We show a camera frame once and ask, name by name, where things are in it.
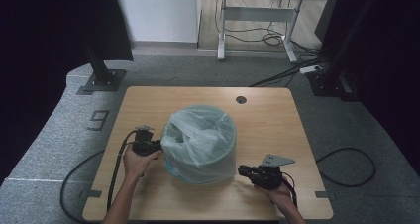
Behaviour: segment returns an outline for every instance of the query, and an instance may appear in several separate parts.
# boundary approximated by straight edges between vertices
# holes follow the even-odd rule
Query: gray floor
[[[142,47],[134,52],[135,62],[106,62],[109,68],[128,72],[117,92],[76,95],[92,72],[89,65],[68,75],[61,101],[0,188],[0,223],[74,223],[59,205],[62,182],[84,159],[106,147],[127,87],[248,86],[291,67],[284,54],[228,53],[219,62],[214,51],[189,48]],[[334,217],[309,223],[419,223],[420,178],[366,108],[339,98],[314,97],[301,74],[294,76],[289,89],[316,159],[352,147],[368,153],[377,165],[374,179],[361,187],[324,180]],[[97,110],[109,111],[104,127],[86,129],[98,128],[97,121],[90,121]],[[78,218],[100,159],[80,167],[63,194],[65,206]],[[371,165],[360,154],[342,152],[320,163],[319,169],[339,181],[356,182],[369,175]]]

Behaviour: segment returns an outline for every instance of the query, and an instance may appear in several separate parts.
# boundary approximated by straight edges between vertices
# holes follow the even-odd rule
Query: black curtain
[[[118,0],[0,0],[1,179],[35,140],[65,89],[89,63],[133,60]]]
[[[356,94],[420,173],[420,0],[370,0],[356,33],[348,29],[368,0],[337,0],[323,48],[356,78]],[[348,46],[337,58],[340,45]]]

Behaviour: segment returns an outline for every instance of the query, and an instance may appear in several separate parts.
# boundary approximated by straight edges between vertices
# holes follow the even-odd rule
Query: transparent plastic bag
[[[196,105],[173,113],[161,145],[167,171],[183,181],[207,183],[236,173],[236,128],[218,108]]]

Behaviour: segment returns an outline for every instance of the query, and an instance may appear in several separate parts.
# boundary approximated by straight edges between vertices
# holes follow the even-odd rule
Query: desk
[[[240,104],[236,98],[244,96]],[[102,220],[118,150],[136,126],[155,128],[159,139],[169,116],[184,107],[207,104],[226,111],[237,128],[237,166],[258,166],[265,155],[296,160],[281,169],[296,182],[299,210],[306,219],[329,219],[333,215],[307,141],[293,97],[286,88],[237,87],[130,87],[102,158],[83,210],[86,220]],[[114,195],[124,178],[120,166]],[[167,173],[163,158],[153,161],[141,178],[133,199],[131,220],[278,220],[283,216],[266,196],[253,189],[242,176],[212,184],[187,184]]]
[[[283,45],[286,49],[290,62],[296,63],[296,55],[290,43],[291,35],[299,15],[300,6],[303,0],[297,0],[296,6],[292,8],[252,8],[252,7],[228,7],[226,0],[222,0],[220,23],[222,25],[219,33],[219,45],[217,51],[218,60],[225,59],[225,21],[257,21],[257,22],[283,22],[291,23],[287,28],[285,36],[282,36]]]

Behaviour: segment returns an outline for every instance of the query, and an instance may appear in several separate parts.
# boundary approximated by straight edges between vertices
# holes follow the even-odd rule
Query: human hand
[[[291,200],[290,190],[284,183],[282,183],[281,186],[275,190],[267,190],[256,185],[254,185],[254,188],[265,193],[271,202],[275,204],[278,210],[284,215],[289,211],[290,207],[295,207],[293,201]]]
[[[138,180],[145,173],[149,163],[156,159],[161,153],[162,151],[157,151],[146,157],[141,157],[133,152],[133,145],[129,144],[123,156],[125,178],[134,178],[135,180]]]

